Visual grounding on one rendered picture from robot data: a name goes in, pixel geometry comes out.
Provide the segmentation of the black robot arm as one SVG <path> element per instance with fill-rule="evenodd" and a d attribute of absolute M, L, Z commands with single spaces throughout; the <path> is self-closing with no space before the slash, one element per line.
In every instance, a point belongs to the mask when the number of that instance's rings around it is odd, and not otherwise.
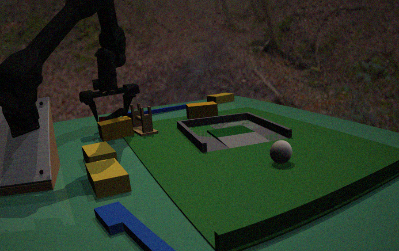
<path fill-rule="evenodd" d="M 13 138 L 39 129 L 37 87 L 42 83 L 42 65 L 63 38 L 82 19 L 97 12 L 102 48 L 95 53 L 98 71 L 125 64 L 125 34 L 118 26 L 114 0 L 66 0 L 32 42 L 0 64 L 0 106 Z M 37 127 L 38 126 L 38 127 Z"/>

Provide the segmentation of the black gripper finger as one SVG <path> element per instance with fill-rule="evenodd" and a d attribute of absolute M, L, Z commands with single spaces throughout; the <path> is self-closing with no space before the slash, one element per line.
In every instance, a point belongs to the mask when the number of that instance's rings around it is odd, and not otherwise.
<path fill-rule="evenodd" d="M 93 115 L 94 115 L 96 121 L 99 122 L 95 102 L 93 101 L 93 102 L 88 102 L 88 103 L 85 103 L 85 104 L 89 105 L 90 109 L 93 112 Z"/>
<path fill-rule="evenodd" d="M 126 95 L 123 94 L 124 108 L 125 108 L 124 116 L 127 116 L 127 114 L 128 114 L 128 109 L 129 109 L 129 106 L 131 104 L 131 101 L 132 101 L 133 97 L 136 97 L 136 95 L 134 94 L 134 95 L 126 96 Z"/>

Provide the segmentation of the grey ball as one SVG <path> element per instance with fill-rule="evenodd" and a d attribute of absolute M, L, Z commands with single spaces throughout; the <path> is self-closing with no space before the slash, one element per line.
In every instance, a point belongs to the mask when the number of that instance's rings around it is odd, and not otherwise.
<path fill-rule="evenodd" d="M 284 140 L 277 141 L 270 148 L 270 156 L 278 164 L 286 163 L 292 156 L 292 147 Z"/>

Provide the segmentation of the blue l-shaped block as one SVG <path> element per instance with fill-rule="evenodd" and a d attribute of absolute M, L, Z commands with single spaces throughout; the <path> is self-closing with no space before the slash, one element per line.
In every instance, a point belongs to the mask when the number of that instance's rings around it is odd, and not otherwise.
<path fill-rule="evenodd" d="M 176 251 L 139 221 L 120 202 L 94 208 L 95 216 L 110 235 L 126 232 L 144 251 Z"/>

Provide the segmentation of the red golf putter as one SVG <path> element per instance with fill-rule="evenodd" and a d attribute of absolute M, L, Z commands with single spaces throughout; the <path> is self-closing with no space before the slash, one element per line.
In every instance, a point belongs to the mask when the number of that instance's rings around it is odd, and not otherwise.
<path fill-rule="evenodd" d="M 118 117 L 120 117 L 120 116 L 122 116 L 124 114 L 125 114 L 125 108 L 120 108 L 117 111 L 111 113 L 109 116 L 99 117 L 99 122 L 103 122 L 103 121 L 106 121 L 106 120 L 118 118 Z"/>

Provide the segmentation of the green putting mat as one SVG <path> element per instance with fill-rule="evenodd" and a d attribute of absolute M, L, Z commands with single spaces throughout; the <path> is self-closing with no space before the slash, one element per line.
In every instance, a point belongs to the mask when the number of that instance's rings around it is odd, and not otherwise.
<path fill-rule="evenodd" d="M 214 231 L 300 202 L 396 157 L 399 148 L 250 107 L 249 112 L 292 129 L 269 142 L 202 153 L 178 128 L 187 116 L 152 121 L 159 133 L 124 137 L 173 203 L 215 249 Z M 292 147 L 283 164 L 273 143 Z"/>

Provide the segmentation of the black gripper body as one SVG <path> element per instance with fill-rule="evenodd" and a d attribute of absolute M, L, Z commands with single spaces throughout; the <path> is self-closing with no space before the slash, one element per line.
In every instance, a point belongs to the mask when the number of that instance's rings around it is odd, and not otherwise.
<path fill-rule="evenodd" d="M 81 91 L 79 94 L 80 101 L 82 103 L 88 103 L 93 102 L 93 98 L 98 98 L 101 96 L 117 95 L 120 93 L 124 93 L 124 95 L 129 96 L 140 93 L 139 86 L 137 84 L 124 84 L 123 87 L 118 88 L 116 76 L 116 69 L 98 71 L 99 91 Z M 103 93 L 104 91 L 105 93 Z"/>

